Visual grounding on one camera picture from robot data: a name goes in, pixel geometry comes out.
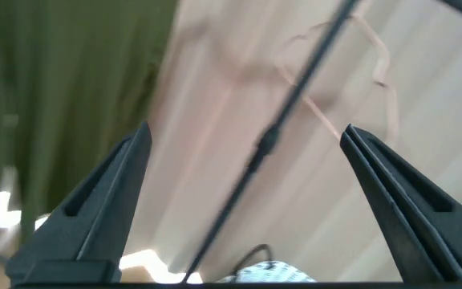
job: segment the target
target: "green fabric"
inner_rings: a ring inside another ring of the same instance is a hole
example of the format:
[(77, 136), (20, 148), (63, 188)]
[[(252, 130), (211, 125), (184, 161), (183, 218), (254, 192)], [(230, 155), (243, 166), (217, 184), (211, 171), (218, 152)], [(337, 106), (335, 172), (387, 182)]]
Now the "green fabric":
[(18, 169), (25, 237), (145, 119), (175, 9), (176, 0), (0, 0), (0, 173), (3, 162)]

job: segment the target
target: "white corrugated wall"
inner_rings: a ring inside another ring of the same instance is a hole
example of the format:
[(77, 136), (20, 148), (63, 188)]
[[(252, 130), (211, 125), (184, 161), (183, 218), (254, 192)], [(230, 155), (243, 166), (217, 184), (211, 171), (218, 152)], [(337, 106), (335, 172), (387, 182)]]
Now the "white corrugated wall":
[[(180, 1), (127, 253), (153, 249), (170, 271), (188, 267), (290, 88), (274, 66), (281, 45), (330, 19), (338, 4)], [(391, 53), (395, 151), (462, 203), (462, 15), (434, 0), (365, 1), (359, 13)], [(315, 39), (284, 52), (294, 71)], [(371, 82), (376, 59), (349, 24), (306, 91), (339, 130), (352, 123), (386, 137), (386, 97)], [(219, 279), (264, 242), (318, 280), (399, 280), (347, 159), (302, 102), (199, 272)]]

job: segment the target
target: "white patterned object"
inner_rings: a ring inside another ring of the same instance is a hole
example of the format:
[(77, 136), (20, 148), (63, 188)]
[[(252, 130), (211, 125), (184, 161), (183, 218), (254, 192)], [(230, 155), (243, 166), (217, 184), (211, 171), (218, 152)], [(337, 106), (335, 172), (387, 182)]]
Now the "white patterned object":
[(219, 283), (313, 283), (306, 273), (280, 261), (265, 261), (238, 271), (236, 276), (227, 276)]

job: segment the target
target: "corrugated metal panel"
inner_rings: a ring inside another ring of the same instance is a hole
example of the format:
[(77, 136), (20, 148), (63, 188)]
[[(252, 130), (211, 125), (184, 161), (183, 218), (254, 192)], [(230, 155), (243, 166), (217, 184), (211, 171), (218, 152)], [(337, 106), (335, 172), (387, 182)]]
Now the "corrugated metal panel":
[[(290, 88), (274, 57), (328, 20), (335, 0), (183, 0), (152, 118), (154, 146), (127, 252), (154, 249), (184, 271), (262, 129)], [(462, 203), (462, 15), (437, 1), (364, 2), (391, 52), (399, 94), (395, 150)], [(296, 71), (314, 39), (286, 58)], [(306, 92), (338, 129), (383, 138), (377, 55), (349, 25)], [(204, 280), (226, 275), (258, 243), (322, 281), (398, 280), (383, 236), (336, 140), (303, 103), (206, 256)]]

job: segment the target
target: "bright light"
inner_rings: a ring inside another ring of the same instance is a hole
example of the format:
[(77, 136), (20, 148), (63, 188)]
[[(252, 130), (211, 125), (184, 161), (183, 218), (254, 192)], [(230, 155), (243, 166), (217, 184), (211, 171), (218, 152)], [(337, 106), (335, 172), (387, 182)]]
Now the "bright light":
[[(0, 192), (0, 229), (12, 230), (21, 222), (21, 211), (8, 211), (10, 203), (10, 192)], [(42, 216), (35, 221), (37, 230), (49, 217), (49, 214)], [(123, 256), (120, 259), (119, 269), (125, 270), (133, 267), (143, 267), (157, 283), (179, 283), (183, 280), (185, 273), (174, 274), (168, 271), (167, 265), (163, 263), (154, 250), (142, 250), (140, 252)], [(199, 273), (193, 273), (188, 277), (188, 282), (201, 284), (202, 278)]]

